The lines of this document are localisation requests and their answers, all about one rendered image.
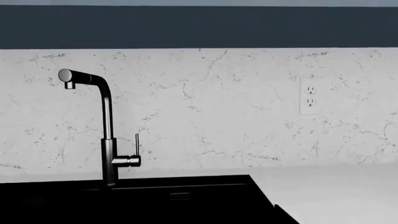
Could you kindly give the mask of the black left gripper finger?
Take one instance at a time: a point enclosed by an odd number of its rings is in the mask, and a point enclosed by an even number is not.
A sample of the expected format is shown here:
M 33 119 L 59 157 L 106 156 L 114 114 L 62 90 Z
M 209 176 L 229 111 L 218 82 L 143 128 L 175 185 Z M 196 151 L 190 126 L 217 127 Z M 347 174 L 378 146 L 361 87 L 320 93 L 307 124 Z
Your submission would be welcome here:
M 278 204 L 274 205 L 274 215 L 276 220 L 278 220 L 278 224 L 300 224 Z

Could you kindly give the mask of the black kitchen sink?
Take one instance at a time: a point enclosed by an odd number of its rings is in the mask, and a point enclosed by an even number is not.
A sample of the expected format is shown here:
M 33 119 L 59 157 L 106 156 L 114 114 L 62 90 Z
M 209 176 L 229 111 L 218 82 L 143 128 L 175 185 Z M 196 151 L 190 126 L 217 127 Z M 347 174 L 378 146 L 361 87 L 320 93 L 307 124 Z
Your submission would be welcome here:
M 0 224 L 275 224 L 248 175 L 0 183 Z

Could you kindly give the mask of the white double wall outlet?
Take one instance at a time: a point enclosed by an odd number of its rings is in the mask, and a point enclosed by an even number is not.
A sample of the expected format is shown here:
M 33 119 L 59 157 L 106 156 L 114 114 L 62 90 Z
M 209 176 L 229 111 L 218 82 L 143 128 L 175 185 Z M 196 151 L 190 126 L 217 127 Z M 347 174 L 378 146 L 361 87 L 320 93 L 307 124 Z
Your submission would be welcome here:
M 320 91 L 318 83 L 309 78 L 300 79 L 299 115 L 320 115 Z

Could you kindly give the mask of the dark blue wall cabinet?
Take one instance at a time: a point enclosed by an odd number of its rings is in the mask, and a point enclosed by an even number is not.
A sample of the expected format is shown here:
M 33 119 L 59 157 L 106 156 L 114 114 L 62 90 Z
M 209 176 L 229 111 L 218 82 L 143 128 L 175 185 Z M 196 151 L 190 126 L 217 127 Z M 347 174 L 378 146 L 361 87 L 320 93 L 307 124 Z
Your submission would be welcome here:
M 0 49 L 398 47 L 398 7 L 0 5 Z

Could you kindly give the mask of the dark metal kitchen faucet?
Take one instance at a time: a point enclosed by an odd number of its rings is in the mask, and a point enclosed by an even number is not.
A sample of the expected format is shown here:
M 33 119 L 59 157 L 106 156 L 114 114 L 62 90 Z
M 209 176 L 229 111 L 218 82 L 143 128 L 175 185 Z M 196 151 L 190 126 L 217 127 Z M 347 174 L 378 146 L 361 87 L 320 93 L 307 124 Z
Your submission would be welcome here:
M 101 164 L 104 184 L 108 187 L 116 185 L 119 179 L 120 167 L 141 166 L 139 152 L 139 135 L 135 134 L 135 152 L 131 156 L 118 155 L 117 139 L 114 137 L 113 127 L 113 102 L 111 90 L 107 81 L 97 75 L 63 68 L 58 72 L 59 80 L 64 82 L 65 89 L 72 90 L 80 85 L 93 85 L 98 87 L 101 95 L 103 138 L 101 139 Z

